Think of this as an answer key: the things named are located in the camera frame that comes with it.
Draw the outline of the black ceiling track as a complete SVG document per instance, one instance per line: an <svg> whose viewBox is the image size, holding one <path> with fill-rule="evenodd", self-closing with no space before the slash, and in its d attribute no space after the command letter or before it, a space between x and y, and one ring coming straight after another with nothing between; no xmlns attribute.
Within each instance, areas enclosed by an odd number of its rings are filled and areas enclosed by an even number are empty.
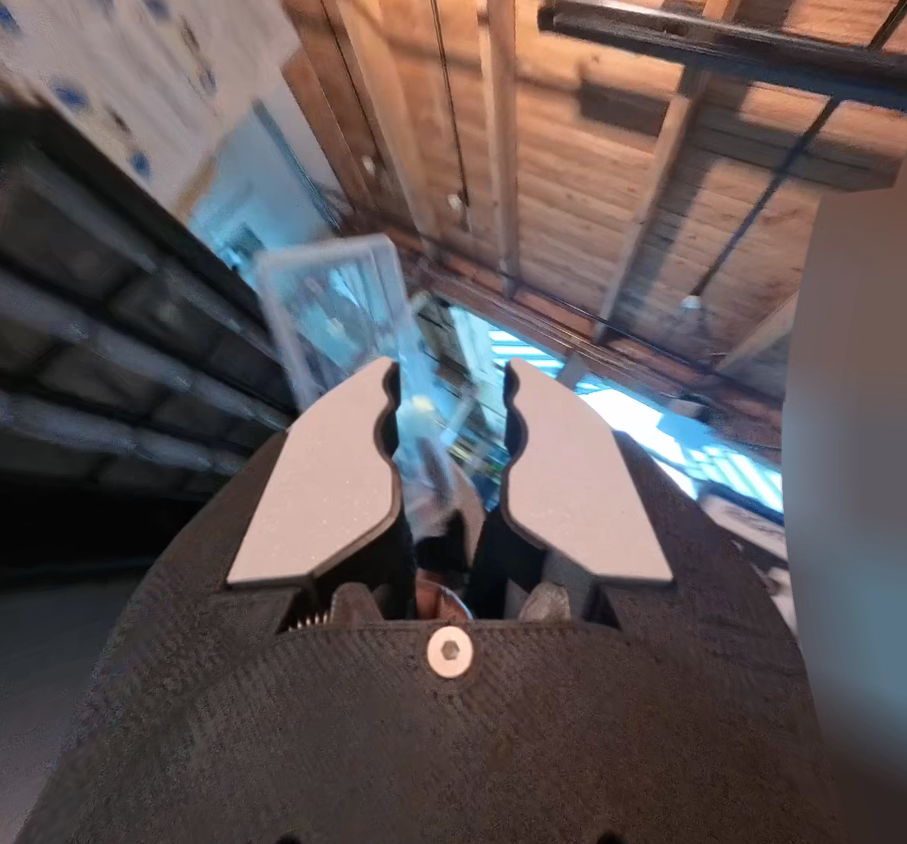
<svg viewBox="0 0 907 844"><path fill-rule="evenodd" d="M748 83L906 111L906 57L617 3L545 0L538 31Z"/></svg>

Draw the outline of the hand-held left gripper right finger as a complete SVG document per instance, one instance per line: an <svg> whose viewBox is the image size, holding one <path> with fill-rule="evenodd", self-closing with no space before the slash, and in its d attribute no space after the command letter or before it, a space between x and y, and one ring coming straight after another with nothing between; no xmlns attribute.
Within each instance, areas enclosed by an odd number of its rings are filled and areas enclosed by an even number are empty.
<svg viewBox="0 0 907 844"><path fill-rule="evenodd" d="M574 391L523 359L505 369L501 505L516 532L597 579L668 586L674 575L615 434Z"/></svg>

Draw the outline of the clear plastic drawer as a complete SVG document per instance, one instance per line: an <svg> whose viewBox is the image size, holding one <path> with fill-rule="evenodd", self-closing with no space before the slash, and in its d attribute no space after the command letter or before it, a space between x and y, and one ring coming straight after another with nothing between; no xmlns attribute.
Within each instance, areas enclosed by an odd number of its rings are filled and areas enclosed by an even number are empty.
<svg viewBox="0 0 907 844"><path fill-rule="evenodd" d="M263 251L256 287L300 412L372 361L397 362L394 461L414 538L439 535L460 516L471 554L485 509L449 452L457 405L437 380L391 239L374 233Z"/></svg>

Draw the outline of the black drawer cabinet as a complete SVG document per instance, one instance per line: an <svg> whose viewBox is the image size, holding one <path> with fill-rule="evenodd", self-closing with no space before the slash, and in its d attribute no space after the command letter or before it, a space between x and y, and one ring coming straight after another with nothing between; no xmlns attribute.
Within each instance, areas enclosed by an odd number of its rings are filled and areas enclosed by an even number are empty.
<svg viewBox="0 0 907 844"><path fill-rule="evenodd" d="M2 149L14 139L27 139L61 161L66 171L83 174L98 192L111 195L116 179L132 185L132 192L140 193L148 204L154 203L173 229L182 228L204 247L61 115L2 104L1 125L1 203ZM206 250L228 275L242 280ZM266 328L253 290L243 283ZM1 466L2 589L139 575L231 480L207 498L165 498L3 479Z"/></svg>

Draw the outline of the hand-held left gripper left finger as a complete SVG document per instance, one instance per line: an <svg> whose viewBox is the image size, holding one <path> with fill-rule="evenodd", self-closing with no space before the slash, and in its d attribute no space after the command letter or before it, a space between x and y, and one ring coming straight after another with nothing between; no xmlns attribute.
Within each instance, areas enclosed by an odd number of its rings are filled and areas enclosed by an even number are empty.
<svg viewBox="0 0 907 844"><path fill-rule="evenodd" d="M393 462L399 367L370 362L291 426L226 578L231 588L323 578L402 511Z"/></svg>

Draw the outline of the thin black ceiling rod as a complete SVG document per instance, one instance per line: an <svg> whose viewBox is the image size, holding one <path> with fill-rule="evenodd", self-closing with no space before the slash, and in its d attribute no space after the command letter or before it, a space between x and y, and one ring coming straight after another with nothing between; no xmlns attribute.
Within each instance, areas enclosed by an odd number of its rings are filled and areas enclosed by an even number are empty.
<svg viewBox="0 0 907 844"><path fill-rule="evenodd" d="M741 224L732 233L725 245L721 248L716 259L709 265L709 268L698 279L697 283L683 300L682 308L685 310L696 310L702 306L702 297L713 282L718 273L727 263L733 252L742 242L743 238L753 227L756 220L765 210L767 204L773 199L776 193L784 185L785 181L791 175L796 163L806 154L812 143L822 132L825 124L828 123L833 113L838 109L843 101L837 98L830 98L818 115L814 118L807 129L796 139L795 143L787 150L784 158L773 170L773 174L765 186L764 191L754 202L751 209L744 216Z"/></svg>

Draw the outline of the bright window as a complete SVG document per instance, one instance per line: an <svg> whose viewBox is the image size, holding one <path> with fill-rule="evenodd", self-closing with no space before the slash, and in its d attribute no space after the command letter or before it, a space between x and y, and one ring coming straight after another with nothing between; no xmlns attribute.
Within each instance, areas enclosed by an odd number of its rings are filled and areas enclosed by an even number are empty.
<svg viewBox="0 0 907 844"><path fill-rule="evenodd" d="M495 430L503 434L506 422L505 367L521 359L542 375L555 379L564 361L532 347L522 338L495 326L479 328L482 363L493 366L491 397L482 407ZM709 425L680 416L613 380L588 370L580 374L573 394L584 400L615 431L635 440L672 481L690 498L704 493L708 483L726 488L741 506L784 522L783 487L779 467L765 465L741 447L719 439Z"/></svg>

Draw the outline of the rows of clear drawers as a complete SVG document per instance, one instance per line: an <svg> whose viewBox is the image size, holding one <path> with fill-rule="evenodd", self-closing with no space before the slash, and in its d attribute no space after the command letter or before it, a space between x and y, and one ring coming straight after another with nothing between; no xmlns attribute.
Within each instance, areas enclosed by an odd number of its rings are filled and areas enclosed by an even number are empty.
<svg viewBox="0 0 907 844"><path fill-rule="evenodd" d="M2 478L207 498L296 408L247 286L132 188L2 149Z"/></svg>

